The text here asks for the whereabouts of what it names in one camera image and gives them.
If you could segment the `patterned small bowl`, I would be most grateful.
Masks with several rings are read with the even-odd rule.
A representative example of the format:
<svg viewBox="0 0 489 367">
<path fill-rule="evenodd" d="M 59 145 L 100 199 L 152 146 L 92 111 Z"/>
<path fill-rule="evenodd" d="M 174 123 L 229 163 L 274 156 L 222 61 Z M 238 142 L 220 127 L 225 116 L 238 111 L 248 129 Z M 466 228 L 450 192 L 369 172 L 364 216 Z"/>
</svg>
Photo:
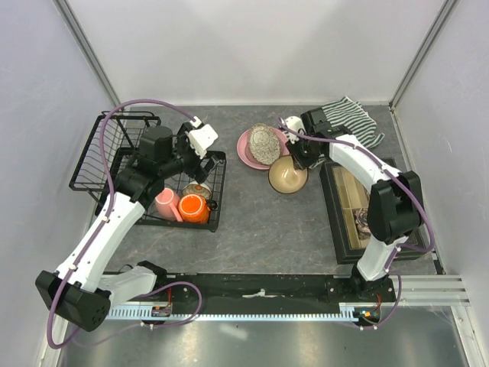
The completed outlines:
<svg viewBox="0 0 489 367">
<path fill-rule="evenodd" d="M 182 194 L 190 195 L 196 194 L 202 196 L 205 200 L 212 199 L 212 190 L 206 183 L 197 183 L 196 181 L 192 181 L 188 183 L 182 190 Z"/>
</svg>

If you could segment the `brown bowl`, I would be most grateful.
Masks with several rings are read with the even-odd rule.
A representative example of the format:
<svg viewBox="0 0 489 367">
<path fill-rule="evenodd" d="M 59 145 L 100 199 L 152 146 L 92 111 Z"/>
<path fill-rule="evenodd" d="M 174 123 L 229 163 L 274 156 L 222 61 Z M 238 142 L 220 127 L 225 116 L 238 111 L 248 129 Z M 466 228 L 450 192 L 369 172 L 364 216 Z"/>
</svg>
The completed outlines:
<svg viewBox="0 0 489 367">
<path fill-rule="evenodd" d="M 270 166 L 269 184 L 278 193 L 296 193 L 305 186 L 309 172 L 307 169 L 295 168 L 294 164 L 294 159 L 290 155 L 285 155 L 275 160 Z"/>
</svg>

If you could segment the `orange mug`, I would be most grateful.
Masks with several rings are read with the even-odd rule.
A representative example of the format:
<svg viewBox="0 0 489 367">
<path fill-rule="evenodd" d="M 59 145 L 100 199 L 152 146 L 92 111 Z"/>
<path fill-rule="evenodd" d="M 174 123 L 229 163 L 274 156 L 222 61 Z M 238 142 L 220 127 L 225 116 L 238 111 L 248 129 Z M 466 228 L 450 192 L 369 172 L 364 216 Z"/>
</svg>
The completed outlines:
<svg viewBox="0 0 489 367">
<path fill-rule="evenodd" d="M 180 199 L 177 209 L 184 222 L 205 224 L 209 221 L 211 212 L 217 207 L 216 201 L 191 193 Z"/>
</svg>

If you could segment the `speckled grey plate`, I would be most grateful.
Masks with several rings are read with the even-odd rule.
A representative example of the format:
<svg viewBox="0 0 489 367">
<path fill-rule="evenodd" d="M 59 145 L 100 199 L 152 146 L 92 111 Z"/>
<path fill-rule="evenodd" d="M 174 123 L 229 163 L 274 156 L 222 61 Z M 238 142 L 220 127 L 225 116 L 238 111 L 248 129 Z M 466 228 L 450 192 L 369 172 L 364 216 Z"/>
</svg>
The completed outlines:
<svg viewBox="0 0 489 367">
<path fill-rule="evenodd" d="M 251 127 L 248 146 L 253 158 L 260 164 L 270 166 L 280 157 L 280 141 L 274 130 L 264 124 Z"/>
</svg>

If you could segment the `pink plate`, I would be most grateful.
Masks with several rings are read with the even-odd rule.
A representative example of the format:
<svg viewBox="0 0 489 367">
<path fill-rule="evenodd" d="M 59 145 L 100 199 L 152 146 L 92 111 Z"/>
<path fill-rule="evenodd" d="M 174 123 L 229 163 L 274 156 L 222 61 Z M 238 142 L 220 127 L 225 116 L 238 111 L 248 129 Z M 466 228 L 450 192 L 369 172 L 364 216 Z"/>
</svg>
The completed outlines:
<svg viewBox="0 0 489 367">
<path fill-rule="evenodd" d="M 288 155 L 289 151 L 287 150 L 286 147 L 287 136 L 278 128 L 272 128 L 272 130 L 274 131 L 274 133 L 276 134 L 280 142 L 280 156 L 282 157 Z M 261 164 L 251 154 L 248 145 L 248 138 L 250 133 L 251 133 L 251 129 L 249 128 L 238 139 L 238 143 L 237 143 L 238 156 L 240 157 L 241 161 L 247 166 L 256 170 L 267 171 L 270 167 L 268 165 Z"/>
</svg>

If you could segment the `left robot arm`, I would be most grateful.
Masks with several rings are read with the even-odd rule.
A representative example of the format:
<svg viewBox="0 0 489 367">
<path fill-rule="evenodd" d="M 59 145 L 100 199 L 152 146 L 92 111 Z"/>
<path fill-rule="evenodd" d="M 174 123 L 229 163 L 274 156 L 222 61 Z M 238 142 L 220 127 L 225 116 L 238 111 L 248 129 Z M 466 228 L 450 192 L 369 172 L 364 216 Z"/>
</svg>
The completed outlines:
<svg viewBox="0 0 489 367">
<path fill-rule="evenodd" d="M 163 191 L 165 180 L 181 173 L 200 183 L 206 180 L 211 166 L 201 163 L 217 138 L 208 124 L 185 123 L 178 135 L 164 126 L 144 131 L 125 168 L 108 177 L 108 196 L 89 231 L 56 271 L 37 276 L 35 285 L 50 323 L 59 316 L 93 331 L 113 307 L 143 294 L 150 300 L 165 297 L 168 283 L 154 265 L 137 265 L 108 280 L 102 275 L 129 229 Z"/>
</svg>

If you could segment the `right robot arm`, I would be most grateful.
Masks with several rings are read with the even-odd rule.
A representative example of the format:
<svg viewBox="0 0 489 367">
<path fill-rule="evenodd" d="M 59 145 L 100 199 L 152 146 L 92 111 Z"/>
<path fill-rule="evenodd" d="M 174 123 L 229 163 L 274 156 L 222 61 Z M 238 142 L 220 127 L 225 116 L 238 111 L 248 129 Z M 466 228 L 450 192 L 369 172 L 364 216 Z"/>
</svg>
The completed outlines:
<svg viewBox="0 0 489 367">
<path fill-rule="evenodd" d="M 370 152 L 343 125 L 331 126 L 321 109 L 279 119 L 295 167 L 325 160 L 343 166 L 369 192 L 371 233 L 364 254 L 351 271 L 351 295 L 369 300 L 387 283 L 390 265 L 410 234 L 426 220 L 419 176 L 402 172 Z"/>
</svg>

